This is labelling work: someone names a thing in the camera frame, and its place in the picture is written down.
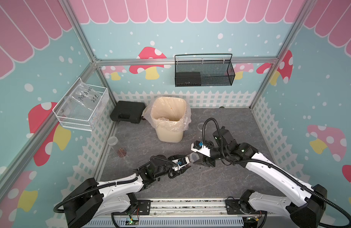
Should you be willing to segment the clear tea jar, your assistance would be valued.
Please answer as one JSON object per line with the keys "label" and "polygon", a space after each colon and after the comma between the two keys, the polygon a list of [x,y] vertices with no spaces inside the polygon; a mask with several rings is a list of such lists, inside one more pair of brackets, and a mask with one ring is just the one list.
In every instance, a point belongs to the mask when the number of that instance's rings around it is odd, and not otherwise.
{"label": "clear tea jar", "polygon": [[191,155],[188,155],[185,157],[185,164],[191,166],[194,162],[194,159],[192,158]]}
{"label": "clear tea jar", "polygon": [[120,158],[124,158],[127,155],[124,146],[122,146],[122,144],[116,136],[109,137],[107,140],[107,144],[112,155]]}
{"label": "clear tea jar", "polygon": [[203,126],[204,126],[204,123],[199,123],[199,124],[197,125],[197,129],[198,129],[200,132],[202,132]]}

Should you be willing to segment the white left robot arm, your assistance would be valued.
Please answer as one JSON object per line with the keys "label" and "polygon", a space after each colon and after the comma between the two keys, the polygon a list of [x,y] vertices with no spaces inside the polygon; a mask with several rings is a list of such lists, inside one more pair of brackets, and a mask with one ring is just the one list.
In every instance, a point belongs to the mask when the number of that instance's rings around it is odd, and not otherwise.
{"label": "white left robot arm", "polygon": [[135,193],[149,188],[164,175],[173,179],[183,174],[191,164],[189,156],[158,155],[128,177],[100,182],[89,178],[56,205],[54,212],[65,214],[69,228],[81,228],[97,216],[132,214],[139,204]]}

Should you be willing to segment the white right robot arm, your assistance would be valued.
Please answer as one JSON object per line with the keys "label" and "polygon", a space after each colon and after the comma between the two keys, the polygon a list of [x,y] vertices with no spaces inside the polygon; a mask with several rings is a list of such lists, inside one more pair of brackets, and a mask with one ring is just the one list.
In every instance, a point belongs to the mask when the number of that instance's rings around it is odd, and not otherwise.
{"label": "white right robot arm", "polygon": [[299,228],[318,227],[326,209],[326,203],[321,200],[321,197],[327,196],[324,187],[311,186],[279,170],[255,147],[245,142],[237,143],[224,127],[215,131],[213,137],[216,147],[200,141],[192,143],[191,150],[198,157],[195,163],[208,167],[214,167],[217,159],[237,163],[261,176],[284,194],[283,197],[277,197],[246,190],[238,201],[242,213],[271,212],[290,218]]}

